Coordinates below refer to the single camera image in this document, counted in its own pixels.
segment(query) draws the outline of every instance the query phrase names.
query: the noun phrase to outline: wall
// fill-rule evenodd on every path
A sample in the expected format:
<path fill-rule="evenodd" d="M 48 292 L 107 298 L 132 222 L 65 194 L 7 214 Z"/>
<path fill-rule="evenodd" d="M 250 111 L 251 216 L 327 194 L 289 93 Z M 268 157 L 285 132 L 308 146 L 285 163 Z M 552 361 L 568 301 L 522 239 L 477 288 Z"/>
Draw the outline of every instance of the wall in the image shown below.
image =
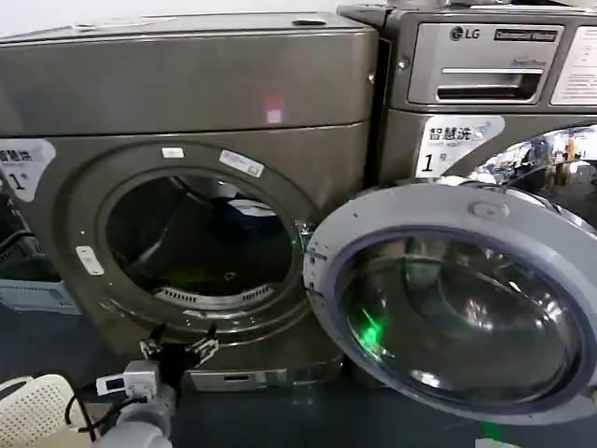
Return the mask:
<path fill-rule="evenodd" d="M 0 35 L 143 14 L 333 11 L 342 2 L 358 3 L 358 0 L 0 0 Z"/>

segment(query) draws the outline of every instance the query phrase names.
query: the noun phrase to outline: washing machine door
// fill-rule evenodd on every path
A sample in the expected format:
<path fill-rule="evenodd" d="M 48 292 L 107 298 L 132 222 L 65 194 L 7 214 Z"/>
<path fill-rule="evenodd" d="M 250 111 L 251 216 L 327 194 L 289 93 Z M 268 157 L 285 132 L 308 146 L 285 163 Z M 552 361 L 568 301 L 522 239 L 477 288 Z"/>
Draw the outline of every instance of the washing machine door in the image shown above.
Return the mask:
<path fill-rule="evenodd" d="M 384 189 L 315 230 L 304 282 L 386 385 L 479 420 L 573 420 L 597 411 L 597 237 L 577 224 L 495 186 Z"/>

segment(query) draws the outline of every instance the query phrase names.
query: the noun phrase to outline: green led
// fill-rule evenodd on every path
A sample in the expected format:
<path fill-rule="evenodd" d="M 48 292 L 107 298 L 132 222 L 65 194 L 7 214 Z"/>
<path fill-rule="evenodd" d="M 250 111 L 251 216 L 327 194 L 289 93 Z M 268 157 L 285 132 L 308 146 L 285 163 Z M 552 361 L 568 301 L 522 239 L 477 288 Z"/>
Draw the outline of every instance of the green led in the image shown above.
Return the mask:
<path fill-rule="evenodd" d="M 364 308 L 362 308 L 362 310 L 369 321 L 369 325 L 361 333 L 361 344 L 363 344 L 363 346 L 370 352 L 378 352 L 380 350 L 380 341 L 383 336 L 382 325 L 376 322 Z"/>

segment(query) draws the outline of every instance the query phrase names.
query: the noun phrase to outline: white plastic basket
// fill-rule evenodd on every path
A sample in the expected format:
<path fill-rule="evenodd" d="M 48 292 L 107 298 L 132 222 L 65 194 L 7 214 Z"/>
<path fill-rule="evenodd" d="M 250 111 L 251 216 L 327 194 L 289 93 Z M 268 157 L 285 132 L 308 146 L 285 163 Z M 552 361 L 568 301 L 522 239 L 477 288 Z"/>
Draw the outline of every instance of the white plastic basket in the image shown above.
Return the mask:
<path fill-rule="evenodd" d="M 0 448 L 90 446 L 89 434 L 71 430 L 64 421 L 74 391 L 61 375 L 15 378 L 0 384 L 0 393 L 17 385 L 22 386 L 0 400 Z M 70 418 L 75 427 L 87 425 L 77 400 Z"/>

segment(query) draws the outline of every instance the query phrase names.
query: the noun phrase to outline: dark floor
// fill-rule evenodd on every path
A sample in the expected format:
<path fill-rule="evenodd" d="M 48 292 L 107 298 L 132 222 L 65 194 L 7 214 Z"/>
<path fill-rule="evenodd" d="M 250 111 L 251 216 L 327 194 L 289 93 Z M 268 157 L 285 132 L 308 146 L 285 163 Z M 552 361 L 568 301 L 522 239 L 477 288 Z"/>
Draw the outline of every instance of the dark floor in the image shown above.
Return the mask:
<path fill-rule="evenodd" d="M 0 382 L 60 370 L 83 385 L 123 365 L 81 316 L 15 313 L 1 306 L 0 359 Z M 497 431 L 502 441 L 522 448 L 585 448 L 594 444 L 597 416 L 562 426 L 501 426 Z M 174 420 L 176 448 L 472 448 L 482 437 L 477 422 L 390 390 L 359 387 L 347 378 L 327 388 L 186 395 Z"/>

